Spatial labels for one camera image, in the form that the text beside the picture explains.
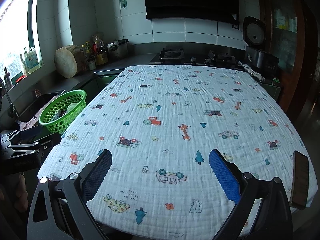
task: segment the blue gripper pad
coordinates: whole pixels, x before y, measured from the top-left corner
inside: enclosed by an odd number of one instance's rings
[[[209,164],[227,198],[237,204],[241,198],[239,183],[221,158],[223,157],[220,157],[219,153],[214,149],[210,152]]]
[[[87,201],[93,200],[102,181],[108,173],[112,164],[112,155],[108,150],[104,150],[92,165],[92,170],[82,184],[82,200],[86,204]]]

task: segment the pot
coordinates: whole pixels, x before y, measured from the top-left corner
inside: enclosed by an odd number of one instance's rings
[[[109,58],[111,60],[119,60],[126,58],[128,56],[128,45],[127,43],[129,40],[123,39],[123,40],[115,40],[112,43],[109,43],[107,45]]]

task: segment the stove knob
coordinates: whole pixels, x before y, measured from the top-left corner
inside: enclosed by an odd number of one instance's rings
[[[196,58],[195,57],[191,57],[190,58],[190,62],[191,62],[191,65],[195,65],[196,64]]]
[[[205,65],[205,66],[209,66],[210,63],[211,63],[211,59],[206,58],[206,59],[204,60],[204,65]]]

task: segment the faucet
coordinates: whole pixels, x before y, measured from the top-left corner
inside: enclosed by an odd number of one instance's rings
[[[9,105],[10,105],[10,108],[9,108],[9,111],[8,111],[9,116],[11,118],[14,118],[14,117],[18,118],[19,117],[18,111],[17,111],[16,107],[14,106],[14,104],[11,101],[11,99],[9,97],[9,94],[8,94],[8,91],[7,91],[7,89],[6,89],[5,85],[4,85],[4,82],[3,82],[1,77],[0,77],[0,85],[1,85],[2,89],[4,89],[4,93],[5,93],[6,97],[7,97]]]

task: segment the white blanket with cartoon print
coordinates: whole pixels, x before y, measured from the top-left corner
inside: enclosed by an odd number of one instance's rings
[[[209,165],[215,148],[242,172],[280,177],[288,198],[293,152],[308,156],[287,116],[247,73],[132,66],[68,127],[38,177],[65,179],[108,149],[111,169],[87,203],[97,221],[151,239],[212,239],[234,206]],[[308,205],[317,192],[309,165]]]

